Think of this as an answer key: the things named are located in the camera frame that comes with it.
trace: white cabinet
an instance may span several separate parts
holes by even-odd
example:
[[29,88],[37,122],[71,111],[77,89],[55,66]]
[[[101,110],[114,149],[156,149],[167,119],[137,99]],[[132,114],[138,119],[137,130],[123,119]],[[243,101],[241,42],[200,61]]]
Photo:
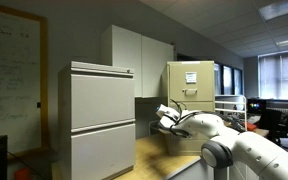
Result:
[[101,59],[135,70],[135,97],[159,97],[160,77],[174,52],[170,44],[112,25],[101,34]]
[[134,71],[71,62],[58,75],[58,159],[63,178],[111,179],[132,170]]

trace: upper cabinet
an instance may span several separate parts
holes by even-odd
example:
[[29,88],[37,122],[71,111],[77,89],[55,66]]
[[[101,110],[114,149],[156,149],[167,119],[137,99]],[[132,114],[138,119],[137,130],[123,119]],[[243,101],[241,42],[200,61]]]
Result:
[[161,96],[161,75],[174,60],[173,46],[112,25],[101,35],[104,65],[135,70],[135,97]]

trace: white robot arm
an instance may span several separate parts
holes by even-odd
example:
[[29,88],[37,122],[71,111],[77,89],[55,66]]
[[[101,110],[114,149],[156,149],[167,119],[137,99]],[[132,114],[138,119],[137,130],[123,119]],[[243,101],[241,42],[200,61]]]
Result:
[[254,133],[240,133],[224,125],[223,120],[202,111],[176,110],[161,105],[157,109],[158,123],[163,133],[189,138],[201,133],[210,138],[201,153],[206,163],[214,168],[225,168],[239,161],[246,164],[263,180],[288,179],[288,152]]

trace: shelf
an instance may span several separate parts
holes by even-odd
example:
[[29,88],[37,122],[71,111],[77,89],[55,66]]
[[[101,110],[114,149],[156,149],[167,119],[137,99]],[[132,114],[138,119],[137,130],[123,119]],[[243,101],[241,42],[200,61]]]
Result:
[[237,101],[215,101],[215,104],[235,104],[235,105],[243,105],[244,110],[234,110],[234,109],[223,109],[223,108],[215,108],[215,111],[224,111],[224,112],[236,112],[236,113],[244,113],[244,122],[245,122],[245,131],[247,131],[247,112],[246,112],[246,102],[247,99],[242,95],[217,95],[215,98],[232,98],[232,97],[241,97],[243,98],[243,102]]

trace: wooden whiteboard frame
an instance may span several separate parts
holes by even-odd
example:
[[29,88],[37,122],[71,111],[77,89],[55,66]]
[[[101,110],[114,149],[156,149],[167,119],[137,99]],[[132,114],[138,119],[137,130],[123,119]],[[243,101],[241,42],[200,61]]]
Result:
[[35,21],[40,24],[40,115],[41,115],[41,147],[37,149],[27,149],[26,151],[16,153],[17,156],[24,156],[35,152],[43,151],[49,148],[48,131],[48,102],[47,102],[47,21],[46,18],[23,11],[15,10],[0,5],[0,12]]

